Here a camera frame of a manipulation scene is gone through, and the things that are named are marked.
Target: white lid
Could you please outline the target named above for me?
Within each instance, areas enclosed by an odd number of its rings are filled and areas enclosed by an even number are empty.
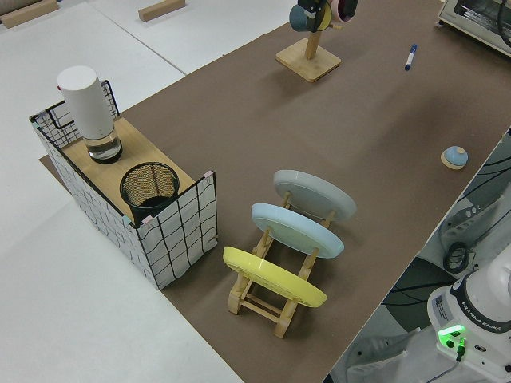
[[[57,77],[57,83],[61,90],[81,90],[90,87],[97,80],[94,69],[77,65],[64,69]]]

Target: yellow plate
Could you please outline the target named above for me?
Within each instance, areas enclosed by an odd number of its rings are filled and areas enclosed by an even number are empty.
[[[224,247],[224,262],[234,271],[287,299],[319,307],[327,296],[317,287],[282,267],[234,247]]]

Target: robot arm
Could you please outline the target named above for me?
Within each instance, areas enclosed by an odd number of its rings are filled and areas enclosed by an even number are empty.
[[[438,351],[455,359],[456,346],[465,339],[466,368],[491,382],[510,382],[511,245],[480,270],[435,290],[428,315]]]

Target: marker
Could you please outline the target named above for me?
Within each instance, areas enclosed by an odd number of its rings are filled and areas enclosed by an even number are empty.
[[[414,60],[415,52],[417,52],[417,44],[413,44],[410,48],[410,54],[408,55],[408,60],[406,60],[405,70],[410,70],[412,61]]]

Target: light blue plate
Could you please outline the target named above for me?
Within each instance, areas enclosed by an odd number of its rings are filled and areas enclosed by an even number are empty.
[[[273,239],[308,255],[317,248],[318,258],[335,258],[344,250],[343,241],[337,235],[312,219],[283,207],[255,203],[252,221],[262,231],[270,229]]]

